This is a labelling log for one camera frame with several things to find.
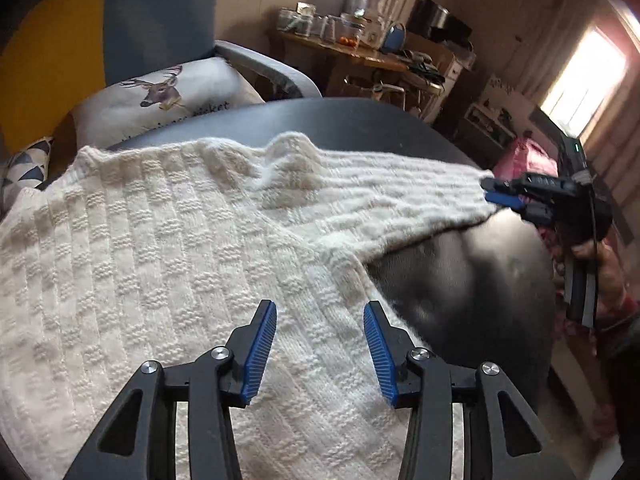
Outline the wooden side table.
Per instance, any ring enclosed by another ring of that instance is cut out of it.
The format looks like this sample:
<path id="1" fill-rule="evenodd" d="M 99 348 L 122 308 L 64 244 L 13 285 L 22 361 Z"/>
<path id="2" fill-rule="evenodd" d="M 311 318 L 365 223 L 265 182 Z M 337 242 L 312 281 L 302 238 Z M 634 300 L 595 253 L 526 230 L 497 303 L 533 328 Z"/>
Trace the wooden side table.
<path id="1" fill-rule="evenodd" d="M 387 102 L 423 118 L 444 94 L 444 86 L 410 70 L 396 55 L 368 48 L 329 44 L 318 37 L 270 32 L 270 50 L 278 58 L 298 55 L 324 96 L 358 96 Z"/>

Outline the cream knitted sweater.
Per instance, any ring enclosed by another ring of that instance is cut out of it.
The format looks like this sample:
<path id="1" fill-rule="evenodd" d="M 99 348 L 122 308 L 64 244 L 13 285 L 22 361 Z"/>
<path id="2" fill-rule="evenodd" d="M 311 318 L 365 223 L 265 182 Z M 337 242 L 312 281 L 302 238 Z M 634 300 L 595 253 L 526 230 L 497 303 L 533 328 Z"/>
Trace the cream knitted sweater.
<path id="1" fill-rule="evenodd" d="M 408 418 L 362 329 L 366 266 L 494 213 L 469 166 L 200 139 L 83 148 L 1 225 L 1 432 L 34 479 L 64 476 L 145 360 L 189 362 L 269 299 L 257 398 L 233 413 L 247 479 L 389 479 Z"/>

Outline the glass jars on table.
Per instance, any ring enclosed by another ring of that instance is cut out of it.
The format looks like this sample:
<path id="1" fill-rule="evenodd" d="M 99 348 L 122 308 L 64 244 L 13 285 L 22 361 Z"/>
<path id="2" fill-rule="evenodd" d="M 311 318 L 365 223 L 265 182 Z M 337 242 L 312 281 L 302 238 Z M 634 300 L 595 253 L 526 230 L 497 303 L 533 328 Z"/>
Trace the glass jars on table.
<path id="1" fill-rule="evenodd" d="M 320 14 L 310 3 L 299 2 L 296 9 L 281 8 L 276 29 L 304 38 L 318 38 L 326 44 L 378 50 L 384 41 L 382 18 L 368 9 L 340 15 Z"/>

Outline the black television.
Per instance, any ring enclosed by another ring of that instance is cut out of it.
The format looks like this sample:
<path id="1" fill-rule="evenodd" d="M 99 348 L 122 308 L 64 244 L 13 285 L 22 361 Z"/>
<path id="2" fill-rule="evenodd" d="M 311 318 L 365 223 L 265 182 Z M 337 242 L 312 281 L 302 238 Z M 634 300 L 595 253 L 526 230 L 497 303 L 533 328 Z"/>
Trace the black television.
<path id="1" fill-rule="evenodd" d="M 406 25 L 407 32 L 433 41 L 449 42 L 472 51 L 472 28 L 434 0 L 416 0 Z"/>

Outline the white deer print cushion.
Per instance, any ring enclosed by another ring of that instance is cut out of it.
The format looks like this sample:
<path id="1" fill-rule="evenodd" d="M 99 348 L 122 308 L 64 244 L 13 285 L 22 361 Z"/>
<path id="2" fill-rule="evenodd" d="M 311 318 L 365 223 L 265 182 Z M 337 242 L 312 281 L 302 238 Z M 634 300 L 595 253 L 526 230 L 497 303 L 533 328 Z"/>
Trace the white deer print cushion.
<path id="1" fill-rule="evenodd" d="M 264 100 L 224 58 L 178 64 L 112 84 L 72 110 L 78 148 L 109 148 L 183 120 Z"/>

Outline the pink floral clothing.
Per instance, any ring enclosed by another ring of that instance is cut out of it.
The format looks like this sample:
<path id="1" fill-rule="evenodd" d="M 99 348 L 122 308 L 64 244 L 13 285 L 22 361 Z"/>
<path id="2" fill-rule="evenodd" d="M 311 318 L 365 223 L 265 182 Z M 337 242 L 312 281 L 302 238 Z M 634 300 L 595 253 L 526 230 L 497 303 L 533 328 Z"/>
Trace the pink floral clothing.
<path id="1" fill-rule="evenodd" d="M 548 153 L 533 139 L 516 138 L 506 148 L 499 161 L 492 168 L 497 178 L 511 180 L 523 172 L 536 172 L 556 177 L 558 165 Z M 555 288 L 556 315 L 554 320 L 553 339 L 561 340 L 567 334 L 574 334 L 567 322 L 564 306 L 564 261 L 561 244 L 555 230 L 538 228 L 538 234 L 546 246 L 552 264 L 552 283 Z"/>

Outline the blue triangle pattern cushion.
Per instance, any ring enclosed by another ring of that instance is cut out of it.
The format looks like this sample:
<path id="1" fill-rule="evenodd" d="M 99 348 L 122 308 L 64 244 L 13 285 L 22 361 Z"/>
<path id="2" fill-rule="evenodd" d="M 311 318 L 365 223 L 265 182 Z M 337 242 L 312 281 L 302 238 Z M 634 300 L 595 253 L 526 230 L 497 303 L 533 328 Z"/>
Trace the blue triangle pattern cushion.
<path id="1" fill-rule="evenodd" d="M 38 188 L 48 178 L 53 138 L 43 138 L 13 155 L 1 173 L 1 212 L 11 209 L 23 188 Z"/>

